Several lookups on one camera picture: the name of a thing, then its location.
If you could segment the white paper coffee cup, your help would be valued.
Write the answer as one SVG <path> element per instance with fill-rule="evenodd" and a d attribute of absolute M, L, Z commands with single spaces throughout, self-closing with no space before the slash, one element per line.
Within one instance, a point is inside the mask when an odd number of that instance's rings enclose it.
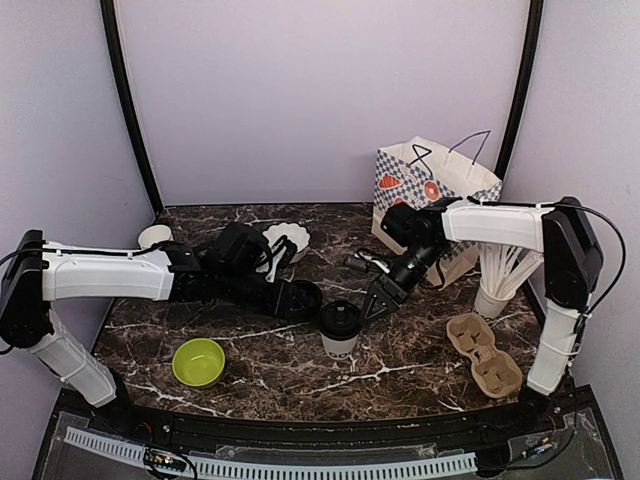
<path fill-rule="evenodd" d="M 326 355 L 337 362 L 347 361 L 354 350 L 359 336 L 353 335 L 345 340 L 338 340 L 321 334 L 321 341 Z"/>

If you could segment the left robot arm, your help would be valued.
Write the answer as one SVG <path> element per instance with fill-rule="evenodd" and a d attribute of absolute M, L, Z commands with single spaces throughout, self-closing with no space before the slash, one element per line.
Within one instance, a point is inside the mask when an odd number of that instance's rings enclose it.
<path fill-rule="evenodd" d="M 278 279 L 295 246 L 275 246 L 252 227 L 228 225 L 196 247 L 163 240 L 140 250 L 100 250 L 47 242 L 27 231 L 16 251 L 2 259 L 1 338 L 26 349 L 72 386 L 120 436 L 141 427 L 125 387 L 72 336 L 53 311 L 70 298 L 140 298 L 173 303 L 222 300 L 281 320 L 315 317 L 320 288 L 309 281 Z"/>

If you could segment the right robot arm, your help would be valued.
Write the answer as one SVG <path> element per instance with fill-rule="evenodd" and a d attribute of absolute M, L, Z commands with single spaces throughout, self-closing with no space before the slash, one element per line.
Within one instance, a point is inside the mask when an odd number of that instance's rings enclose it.
<path fill-rule="evenodd" d="M 600 303 L 592 297 L 604 264 L 589 221 L 594 213 L 574 197 L 538 204 L 452 197 L 420 210 L 405 203 L 394 205 L 384 214 L 381 228 L 404 252 L 368 287 L 359 322 L 367 326 L 398 311 L 453 242 L 538 253 L 543 257 L 547 309 L 526 384 L 549 396 L 560 385 Z"/>

